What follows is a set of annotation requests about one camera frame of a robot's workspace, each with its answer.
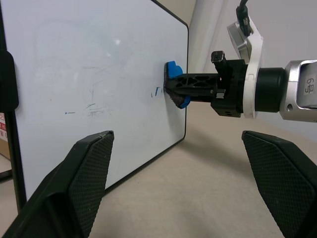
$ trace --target beige floor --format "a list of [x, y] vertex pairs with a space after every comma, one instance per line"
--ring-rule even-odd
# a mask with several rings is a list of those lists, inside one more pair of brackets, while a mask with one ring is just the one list
[[[252, 175], [246, 129], [291, 140], [315, 159], [316, 144], [304, 138], [191, 103], [186, 139], [103, 198], [90, 237], [282, 238]], [[13, 182], [2, 183], [0, 236], [16, 214]]]
[[10, 170], [11, 169], [11, 162], [5, 156], [0, 154], [0, 173]]

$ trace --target textured black mesh surface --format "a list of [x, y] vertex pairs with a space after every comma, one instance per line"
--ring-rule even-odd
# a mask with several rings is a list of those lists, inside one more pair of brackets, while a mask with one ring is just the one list
[[105, 192], [113, 138], [94, 143], [79, 168], [68, 193], [84, 237], [87, 238]]
[[259, 192], [286, 238], [295, 238], [315, 200], [315, 190], [275, 144], [245, 134]]

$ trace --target whiteboard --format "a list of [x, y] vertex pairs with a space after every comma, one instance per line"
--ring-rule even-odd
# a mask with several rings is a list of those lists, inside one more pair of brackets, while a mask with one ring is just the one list
[[164, 63], [187, 72], [188, 27], [151, 0], [1, 0], [16, 64], [27, 199], [87, 135], [114, 131], [106, 188], [185, 136]]

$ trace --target blue marker mark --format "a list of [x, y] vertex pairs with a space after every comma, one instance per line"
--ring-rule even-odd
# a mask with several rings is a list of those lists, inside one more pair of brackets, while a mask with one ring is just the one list
[[155, 90], [155, 96], [157, 96], [159, 88], [160, 87], [157, 87], [157, 89]]

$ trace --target black clamp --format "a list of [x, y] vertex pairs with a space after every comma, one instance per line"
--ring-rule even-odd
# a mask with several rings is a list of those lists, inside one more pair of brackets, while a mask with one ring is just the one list
[[8, 51], [0, 51], [0, 112], [12, 112], [18, 105], [14, 60]]

